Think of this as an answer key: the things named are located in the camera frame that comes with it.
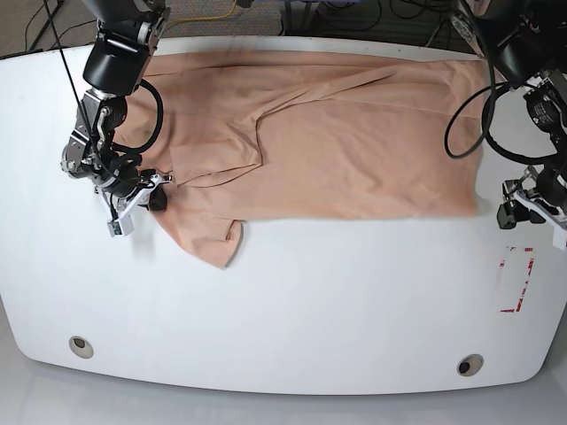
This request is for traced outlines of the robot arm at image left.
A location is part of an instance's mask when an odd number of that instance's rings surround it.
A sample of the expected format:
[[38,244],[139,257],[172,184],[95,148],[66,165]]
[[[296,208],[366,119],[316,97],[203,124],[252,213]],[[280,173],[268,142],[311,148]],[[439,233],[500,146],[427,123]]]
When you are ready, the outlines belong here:
[[[63,150],[62,170],[74,179],[91,180],[110,214],[110,229],[126,234],[132,208],[151,212],[167,208],[163,187],[170,182],[155,169],[141,169],[142,156],[156,142],[164,120],[159,92],[144,79],[170,10],[163,1],[88,1],[97,19],[97,39],[83,70],[90,85],[76,100],[77,118]],[[156,104],[155,126],[144,143],[116,143],[115,130],[127,117],[127,98],[145,89]]]

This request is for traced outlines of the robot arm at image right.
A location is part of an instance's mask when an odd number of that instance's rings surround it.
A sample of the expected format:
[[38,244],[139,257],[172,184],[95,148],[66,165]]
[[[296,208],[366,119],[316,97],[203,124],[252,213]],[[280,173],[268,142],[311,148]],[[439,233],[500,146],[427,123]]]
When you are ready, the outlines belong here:
[[[502,184],[496,214],[503,230],[520,222],[547,223],[566,233],[566,3],[564,1],[489,1],[473,10],[454,4],[455,29],[483,58],[489,84],[478,91],[486,101],[480,141],[501,157],[523,165],[522,177]],[[555,153],[527,157],[499,145],[490,132],[497,101],[522,89],[526,110],[538,130],[549,136]]]

